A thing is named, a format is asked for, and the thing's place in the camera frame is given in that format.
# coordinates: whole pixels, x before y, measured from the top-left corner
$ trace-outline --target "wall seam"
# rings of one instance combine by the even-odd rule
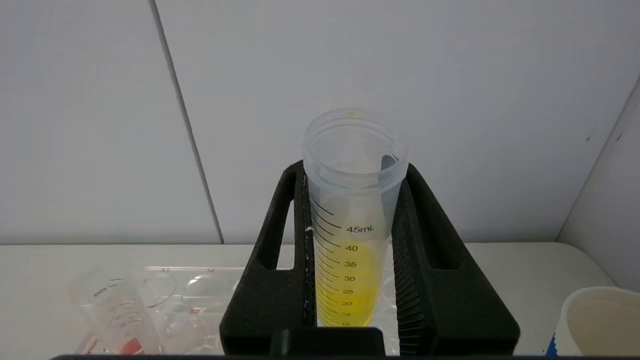
[[[211,197],[211,191],[209,190],[209,184],[207,182],[207,176],[204,172],[204,167],[202,166],[202,160],[200,159],[200,153],[198,152],[198,146],[195,141],[195,137],[193,136],[193,128],[191,127],[191,121],[189,121],[189,115],[187,113],[187,108],[184,103],[184,98],[182,97],[182,90],[180,89],[180,83],[178,82],[178,76],[175,72],[175,67],[173,66],[173,58],[171,56],[171,52],[169,50],[169,45],[166,41],[166,37],[164,35],[164,27],[162,25],[162,21],[160,19],[160,13],[158,11],[158,7],[156,4],[156,0],[149,0],[149,6],[151,7],[151,12],[153,13],[154,20],[156,22],[156,28],[158,30],[158,35],[160,36],[160,43],[162,44],[164,57],[166,59],[166,64],[169,69],[169,74],[171,75],[171,81],[173,83],[173,88],[175,90],[176,98],[178,100],[178,104],[180,105],[180,112],[182,113],[182,119],[184,121],[184,125],[187,129],[187,134],[189,136],[189,142],[191,142],[191,150],[193,151],[193,157],[196,161],[196,166],[198,168],[198,173],[200,174],[200,180],[202,182],[202,186],[204,188],[205,196],[207,197],[207,202],[209,203],[209,209],[211,210],[211,216],[213,217],[214,225],[216,226],[216,230],[218,232],[218,238],[220,239],[220,243],[224,244],[225,240],[222,237],[222,230],[220,229],[220,223],[218,222],[218,216],[216,214],[216,209],[213,206],[213,199]]]

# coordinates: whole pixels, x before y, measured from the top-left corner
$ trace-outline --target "clear plastic container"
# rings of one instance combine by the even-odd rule
[[[368,325],[408,167],[406,141],[367,110],[333,110],[307,128],[303,160],[319,323]]]
[[[74,281],[69,293],[107,352],[160,353],[159,336],[130,277],[94,270]]]

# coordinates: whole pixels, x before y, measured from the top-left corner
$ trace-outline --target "yellow liquid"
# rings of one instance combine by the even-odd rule
[[[314,238],[318,322],[366,326],[378,299],[384,254],[360,241],[332,243]]]

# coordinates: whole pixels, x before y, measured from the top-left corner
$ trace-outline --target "transparent plastic tube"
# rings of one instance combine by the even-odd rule
[[[333,110],[307,128],[303,162],[314,230],[318,322],[365,326],[378,297],[406,176],[406,141],[367,110]]]

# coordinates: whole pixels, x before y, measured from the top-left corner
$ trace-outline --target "plastic measuring cup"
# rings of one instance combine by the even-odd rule
[[[325,326],[365,326],[378,298],[400,184],[404,136],[364,109],[329,111],[305,133],[316,306]]]
[[[94,270],[76,279],[69,294],[108,352],[160,352],[158,334],[130,277]]]

